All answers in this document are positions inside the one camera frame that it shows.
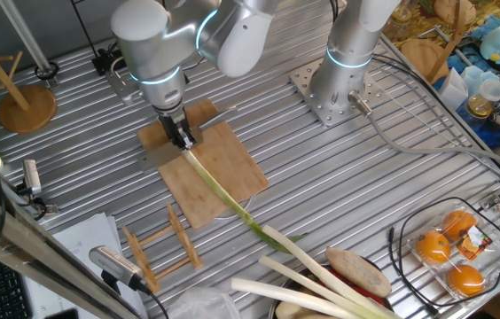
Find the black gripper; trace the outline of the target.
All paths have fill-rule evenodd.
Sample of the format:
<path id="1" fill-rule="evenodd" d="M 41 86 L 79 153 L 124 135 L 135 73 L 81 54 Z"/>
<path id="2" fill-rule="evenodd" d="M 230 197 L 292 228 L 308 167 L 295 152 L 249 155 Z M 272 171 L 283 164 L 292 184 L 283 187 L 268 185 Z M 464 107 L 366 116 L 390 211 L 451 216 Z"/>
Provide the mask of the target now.
<path id="1" fill-rule="evenodd" d="M 184 110 L 160 114 L 159 120 L 172 143 L 180 150 L 191 150 L 197 139 L 189 129 Z"/>

